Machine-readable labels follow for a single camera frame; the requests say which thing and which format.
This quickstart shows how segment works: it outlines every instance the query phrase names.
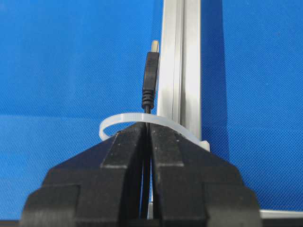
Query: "clamp jaw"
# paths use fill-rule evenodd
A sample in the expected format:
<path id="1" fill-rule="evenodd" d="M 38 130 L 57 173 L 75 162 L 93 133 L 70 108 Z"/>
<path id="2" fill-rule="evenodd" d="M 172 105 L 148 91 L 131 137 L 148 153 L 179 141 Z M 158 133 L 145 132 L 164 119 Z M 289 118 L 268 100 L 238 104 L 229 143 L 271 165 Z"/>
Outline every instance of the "clamp jaw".
<path id="1" fill-rule="evenodd" d="M 139 218 L 151 153 L 153 218 Z M 170 128 L 136 123 L 49 170 L 21 227 L 258 227 L 254 192 L 238 169 Z"/>

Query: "blue background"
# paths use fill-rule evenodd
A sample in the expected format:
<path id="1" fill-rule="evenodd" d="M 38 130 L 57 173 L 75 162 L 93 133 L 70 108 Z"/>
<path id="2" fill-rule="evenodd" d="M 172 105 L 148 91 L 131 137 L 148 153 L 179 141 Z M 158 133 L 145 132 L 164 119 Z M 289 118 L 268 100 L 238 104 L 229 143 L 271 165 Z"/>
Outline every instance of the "blue background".
<path id="1" fill-rule="evenodd" d="M 0 0 L 0 219 L 141 112 L 162 1 Z M 303 1 L 202 0 L 202 135 L 264 209 L 303 210 Z"/>

